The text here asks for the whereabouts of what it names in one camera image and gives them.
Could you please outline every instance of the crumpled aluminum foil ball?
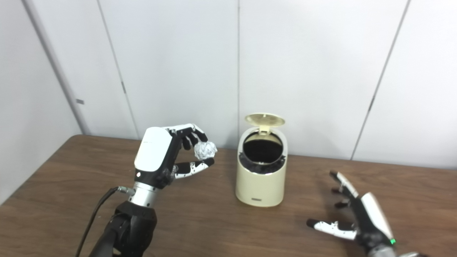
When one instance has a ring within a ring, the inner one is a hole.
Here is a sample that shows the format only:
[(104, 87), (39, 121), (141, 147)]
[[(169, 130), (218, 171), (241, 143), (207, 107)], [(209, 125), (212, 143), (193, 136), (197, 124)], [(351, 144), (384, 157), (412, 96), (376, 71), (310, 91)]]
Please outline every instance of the crumpled aluminum foil ball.
[(195, 157), (199, 160), (213, 158), (217, 153), (216, 145), (213, 142), (198, 142), (194, 146)]

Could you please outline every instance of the black cable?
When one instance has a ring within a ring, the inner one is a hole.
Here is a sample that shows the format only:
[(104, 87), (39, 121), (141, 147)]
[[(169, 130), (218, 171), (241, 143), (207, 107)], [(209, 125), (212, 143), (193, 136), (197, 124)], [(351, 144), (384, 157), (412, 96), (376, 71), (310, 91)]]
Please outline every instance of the black cable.
[(87, 234), (89, 233), (90, 227), (92, 226), (92, 223), (95, 220), (95, 216), (97, 215), (98, 209), (100, 209), (100, 206), (110, 197), (112, 196), (119, 187), (113, 187), (108, 190), (108, 192), (98, 201), (97, 206), (95, 206), (94, 211), (92, 212), (92, 215), (90, 216), (89, 223), (87, 224), (86, 230), (84, 231), (83, 237), (81, 238), (80, 245), (78, 246), (78, 250), (76, 250), (76, 255), (75, 257), (79, 257), (81, 254), (81, 250), (83, 248), (84, 241), (87, 237)]

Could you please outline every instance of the white wall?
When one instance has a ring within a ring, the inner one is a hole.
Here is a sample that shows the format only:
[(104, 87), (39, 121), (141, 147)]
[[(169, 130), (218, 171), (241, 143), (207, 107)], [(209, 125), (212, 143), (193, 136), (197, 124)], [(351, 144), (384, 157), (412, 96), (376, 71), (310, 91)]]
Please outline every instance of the white wall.
[(275, 113), (290, 153), (349, 159), (405, 5), (241, 0), (241, 131)]
[[(97, 1), (28, 1), (66, 85), (85, 101), (77, 108), (90, 134), (137, 138), (192, 122), (235, 148), (245, 115), (272, 112), (286, 120), (292, 154), (341, 159), (354, 150), (406, 6), (100, 0), (118, 73)], [(454, 10), (412, 1), (356, 160), (457, 167)]]
[(90, 135), (138, 139), (96, 0), (28, 0)]
[(0, 204), (80, 133), (24, 6), (0, 1)]
[(354, 160), (457, 168), (456, 13), (411, 1)]
[(139, 134), (196, 123), (218, 146), (237, 145), (235, 0), (103, 0)]

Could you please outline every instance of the cream trash can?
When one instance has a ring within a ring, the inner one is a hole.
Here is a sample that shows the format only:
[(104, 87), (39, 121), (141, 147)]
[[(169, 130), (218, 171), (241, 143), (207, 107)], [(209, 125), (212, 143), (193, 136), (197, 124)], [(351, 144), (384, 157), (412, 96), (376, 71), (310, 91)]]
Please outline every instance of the cream trash can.
[(284, 197), (287, 141), (272, 127), (285, 121), (268, 113), (253, 113), (245, 120), (255, 127), (246, 130), (239, 140), (236, 197), (258, 207), (278, 205)]

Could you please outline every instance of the open lid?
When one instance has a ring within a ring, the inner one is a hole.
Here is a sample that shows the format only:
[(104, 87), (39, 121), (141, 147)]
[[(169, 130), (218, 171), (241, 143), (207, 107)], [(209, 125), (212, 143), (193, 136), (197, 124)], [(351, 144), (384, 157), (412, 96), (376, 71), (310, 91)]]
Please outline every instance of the open lid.
[(261, 112), (250, 114), (244, 119), (253, 126), (259, 126), (259, 134), (269, 134), (270, 127), (279, 127), (286, 122), (275, 114)]

